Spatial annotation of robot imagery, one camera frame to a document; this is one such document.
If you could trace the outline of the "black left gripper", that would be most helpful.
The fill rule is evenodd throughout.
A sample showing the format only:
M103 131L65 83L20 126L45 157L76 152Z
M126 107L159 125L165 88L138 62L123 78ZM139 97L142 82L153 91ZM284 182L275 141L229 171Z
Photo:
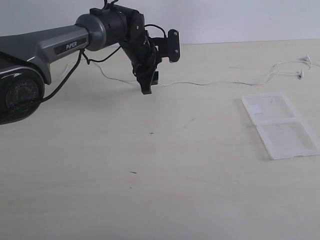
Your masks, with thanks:
M157 85L159 82L159 72L156 69L160 59L148 31L143 30L137 39L121 41L120 47L131 61L132 73L140 85L142 94L151 94L151 85Z

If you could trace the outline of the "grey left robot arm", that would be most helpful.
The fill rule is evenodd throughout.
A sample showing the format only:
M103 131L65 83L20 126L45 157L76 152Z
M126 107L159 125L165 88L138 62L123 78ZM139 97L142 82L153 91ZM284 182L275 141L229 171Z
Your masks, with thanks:
M50 65L70 54L96 52L114 44L131 61L141 91L151 93L158 81L158 50L145 29L138 10L114 2L92 8L74 25L3 36L0 39L0 122L9 124L32 115L49 99Z

